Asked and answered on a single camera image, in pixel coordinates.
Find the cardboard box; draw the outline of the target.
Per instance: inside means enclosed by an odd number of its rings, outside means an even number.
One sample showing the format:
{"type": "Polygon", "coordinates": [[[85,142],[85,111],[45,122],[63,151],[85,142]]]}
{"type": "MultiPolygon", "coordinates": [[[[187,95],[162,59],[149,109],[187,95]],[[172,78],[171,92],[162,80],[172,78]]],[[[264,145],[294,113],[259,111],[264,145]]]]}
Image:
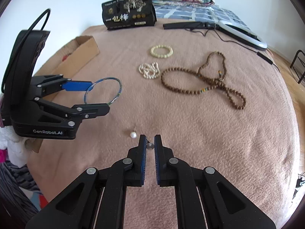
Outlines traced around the cardboard box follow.
{"type": "Polygon", "coordinates": [[[93,36],[78,36],[51,56],[35,76],[62,74],[72,78],[99,53],[93,36]]]}

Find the white pearl earring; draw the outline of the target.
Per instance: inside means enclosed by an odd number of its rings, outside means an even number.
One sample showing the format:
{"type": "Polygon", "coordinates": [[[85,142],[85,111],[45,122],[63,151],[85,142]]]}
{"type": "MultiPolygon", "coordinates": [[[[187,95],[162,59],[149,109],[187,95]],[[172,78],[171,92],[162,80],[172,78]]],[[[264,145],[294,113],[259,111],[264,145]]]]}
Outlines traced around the white pearl earring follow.
{"type": "Polygon", "coordinates": [[[137,138],[137,133],[136,133],[136,129],[135,129],[135,128],[130,132],[130,137],[131,137],[132,139],[137,138]]]}

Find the grey pearl earring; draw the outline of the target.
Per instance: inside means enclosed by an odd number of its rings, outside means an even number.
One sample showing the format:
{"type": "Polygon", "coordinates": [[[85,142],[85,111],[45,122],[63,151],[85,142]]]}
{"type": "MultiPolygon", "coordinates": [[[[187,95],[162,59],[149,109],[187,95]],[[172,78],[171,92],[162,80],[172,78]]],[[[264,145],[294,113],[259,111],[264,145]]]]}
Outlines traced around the grey pearl earring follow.
{"type": "Polygon", "coordinates": [[[152,143],[152,142],[146,140],[146,149],[152,150],[152,149],[154,149],[154,148],[155,148],[154,143],[152,143]]]}

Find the blue checkered bedsheet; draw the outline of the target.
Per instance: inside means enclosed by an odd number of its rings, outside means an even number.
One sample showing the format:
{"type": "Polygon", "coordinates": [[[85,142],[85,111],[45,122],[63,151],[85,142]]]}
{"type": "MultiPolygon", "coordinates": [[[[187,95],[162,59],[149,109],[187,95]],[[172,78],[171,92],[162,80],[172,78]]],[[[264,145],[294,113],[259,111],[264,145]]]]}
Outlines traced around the blue checkered bedsheet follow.
{"type": "Polygon", "coordinates": [[[234,14],[231,10],[220,8],[219,6],[192,7],[154,4],[154,8],[157,18],[210,23],[217,23],[219,20],[225,20],[245,27],[249,30],[248,26],[236,14],[234,14]]]}

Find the black metal rack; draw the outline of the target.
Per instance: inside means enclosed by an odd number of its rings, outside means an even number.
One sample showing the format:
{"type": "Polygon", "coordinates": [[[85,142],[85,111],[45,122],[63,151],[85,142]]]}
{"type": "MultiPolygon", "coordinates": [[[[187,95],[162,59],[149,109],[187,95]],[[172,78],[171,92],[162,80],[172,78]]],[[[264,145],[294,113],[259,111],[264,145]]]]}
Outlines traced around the black metal rack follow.
{"type": "Polygon", "coordinates": [[[290,69],[293,69],[297,76],[297,83],[304,83],[304,51],[298,50],[290,64],[290,69]]]}

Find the black snack bag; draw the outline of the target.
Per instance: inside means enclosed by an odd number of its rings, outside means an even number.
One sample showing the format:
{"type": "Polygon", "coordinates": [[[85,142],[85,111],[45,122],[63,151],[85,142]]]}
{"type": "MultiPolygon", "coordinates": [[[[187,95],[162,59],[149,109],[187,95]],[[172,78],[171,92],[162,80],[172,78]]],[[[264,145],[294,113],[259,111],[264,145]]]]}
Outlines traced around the black snack bag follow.
{"type": "Polygon", "coordinates": [[[157,22],[152,0],[112,0],[101,4],[102,20],[109,31],[142,26],[157,22]]]}

